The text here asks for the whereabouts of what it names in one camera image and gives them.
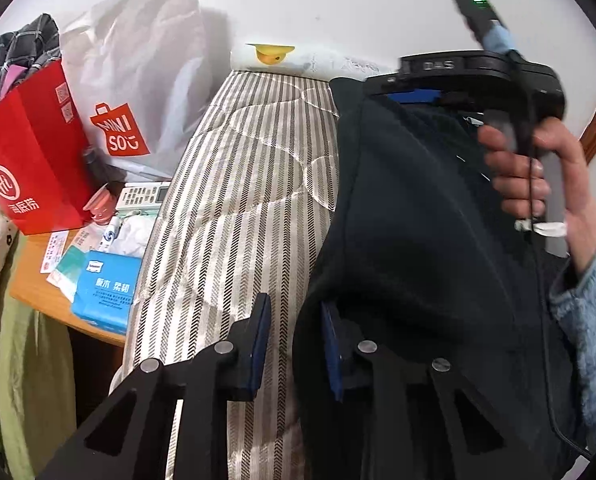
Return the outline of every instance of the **wooden table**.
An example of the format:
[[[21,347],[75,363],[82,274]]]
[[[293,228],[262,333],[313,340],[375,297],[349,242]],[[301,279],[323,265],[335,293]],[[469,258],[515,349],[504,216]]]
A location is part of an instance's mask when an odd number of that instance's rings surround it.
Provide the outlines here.
[[[70,231],[65,248],[77,232],[78,230]],[[27,237],[9,293],[17,300],[65,325],[106,343],[124,347],[124,335],[101,330],[74,316],[71,302],[62,295],[60,289],[47,281],[48,274],[40,273],[40,265],[50,236],[51,233],[46,233]]]

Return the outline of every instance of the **striped mattress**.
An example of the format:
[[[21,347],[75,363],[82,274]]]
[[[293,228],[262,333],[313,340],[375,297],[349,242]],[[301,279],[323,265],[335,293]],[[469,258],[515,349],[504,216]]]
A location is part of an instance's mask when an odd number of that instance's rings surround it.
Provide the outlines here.
[[[193,357],[248,317],[258,292],[271,296],[262,387],[254,402],[228,407],[231,479],[303,477],[291,341],[335,208],[336,117],[325,82],[232,72],[187,146],[144,255],[123,377],[147,357]]]

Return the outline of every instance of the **miniso bag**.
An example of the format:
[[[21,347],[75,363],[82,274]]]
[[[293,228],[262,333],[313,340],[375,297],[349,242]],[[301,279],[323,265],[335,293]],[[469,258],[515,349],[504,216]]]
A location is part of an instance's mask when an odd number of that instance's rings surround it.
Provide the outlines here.
[[[171,179],[209,101],[198,0],[104,0],[59,30],[89,142],[128,182]]]

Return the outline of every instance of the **silver bolt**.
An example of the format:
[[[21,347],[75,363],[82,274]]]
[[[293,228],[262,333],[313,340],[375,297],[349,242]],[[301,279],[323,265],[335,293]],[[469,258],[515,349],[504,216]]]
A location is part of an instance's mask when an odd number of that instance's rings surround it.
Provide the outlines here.
[[[378,345],[370,339],[365,339],[358,343],[358,350],[363,354],[373,354],[378,349]]]
[[[441,357],[434,359],[431,366],[436,372],[448,372],[451,370],[451,363]]]
[[[213,349],[219,354],[228,354],[233,350],[233,343],[231,341],[218,341]]]
[[[160,362],[156,358],[150,357],[149,359],[145,359],[142,363],[140,363],[140,370],[146,374],[150,374],[151,372],[155,372],[159,366]]]

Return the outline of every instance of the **dark cloth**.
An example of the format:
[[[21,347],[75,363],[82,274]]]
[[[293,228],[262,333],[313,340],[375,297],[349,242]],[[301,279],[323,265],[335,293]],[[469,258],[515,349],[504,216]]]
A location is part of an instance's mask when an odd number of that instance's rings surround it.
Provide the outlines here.
[[[359,416],[329,389],[325,300],[404,359],[448,359],[561,475],[575,457],[548,422],[534,263],[500,210],[475,127],[439,108],[366,98],[357,81],[334,79],[331,89],[339,192],[292,352],[313,478],[357,478],[362,445]],[[580,439],[575,356],[555,322],[549,333],[559,427]]]
[[[58,27],[49,14],[41,14],[20,30],[0,36],[0,89],[11,65],[27,68],[11,85],[14,88],[57,59],[60,59]]]

